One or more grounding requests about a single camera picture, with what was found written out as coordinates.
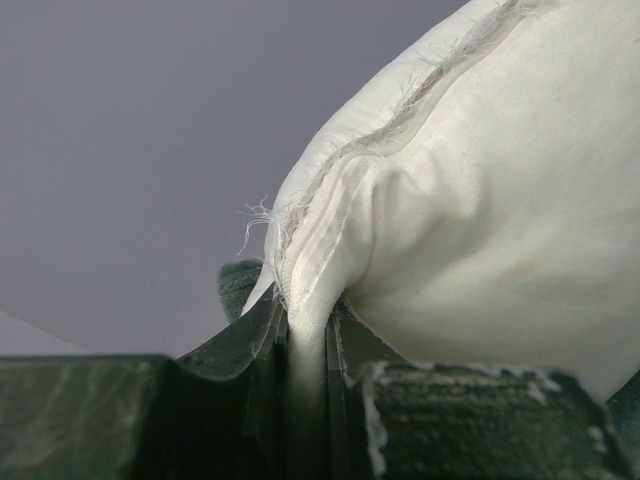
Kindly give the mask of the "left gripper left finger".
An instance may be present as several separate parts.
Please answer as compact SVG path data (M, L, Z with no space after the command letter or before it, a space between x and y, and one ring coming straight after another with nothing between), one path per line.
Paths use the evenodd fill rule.
M270 294L179 359L1 361L5 479L278 479L287 321Z

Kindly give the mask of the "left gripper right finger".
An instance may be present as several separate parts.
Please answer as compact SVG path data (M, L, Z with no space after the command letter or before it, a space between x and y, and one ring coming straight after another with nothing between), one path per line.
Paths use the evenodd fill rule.
M604 406L557 370L411 362L334 308L333 479L633 479Z

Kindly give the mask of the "white pillow insert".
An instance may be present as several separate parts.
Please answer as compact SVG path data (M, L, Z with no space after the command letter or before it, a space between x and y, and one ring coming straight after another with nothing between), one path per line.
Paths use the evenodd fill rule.
M277 194L258 286L289 392L323 385L346 297L407 357L639 367L639 5L472 1L322 128Z

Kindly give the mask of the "zebra and grey pillowcase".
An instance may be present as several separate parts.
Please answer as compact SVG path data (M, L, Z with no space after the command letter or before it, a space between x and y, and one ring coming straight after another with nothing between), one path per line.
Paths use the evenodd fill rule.
M259 259L245 259L221 266L216 288L229 324L237 321L262 269Z

